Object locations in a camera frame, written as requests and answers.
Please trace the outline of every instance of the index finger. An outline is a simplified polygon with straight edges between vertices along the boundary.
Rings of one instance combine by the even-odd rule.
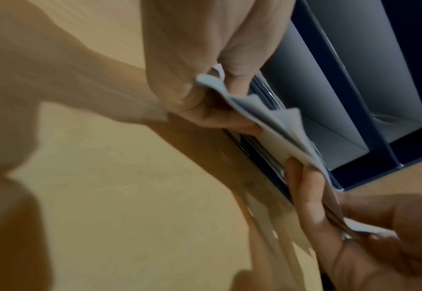
[[[298,170],[300,166],[300,162],[290,161],[286,171]],[[324,177],[315,169],[301,167],[302,175],[294,176],[298,179],[294,185],[298,186],[291,189],[291,195],[301,227],[332,282],[341,290],[363,290],[376,278],[394,275],[356,243],[342,239],[342,234],[329,223],[321,201]]]

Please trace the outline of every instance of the table surface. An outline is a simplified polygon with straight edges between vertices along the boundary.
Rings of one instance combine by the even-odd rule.
[[[350,195],[414,192],[422,163]],[[277,189],[222,131],[158,106],[132,0],[0,0],[0,290],[9,284],[321,289]]]

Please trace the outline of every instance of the hand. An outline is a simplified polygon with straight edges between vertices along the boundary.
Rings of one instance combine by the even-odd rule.
[[[257,135],[262,129],[231,110],[199,74],[222,64],[229,93],[249,84],[283,37],[295,0],[141,0],[147,80],[164,106],[207,128]]]
[[[422,290],[422,195],[340,195],[346,217],[398,235],[371,234],[357,244],[342,240],[326,219],[320,172],[290,159],[286,181],[300,225],[337,290]]]

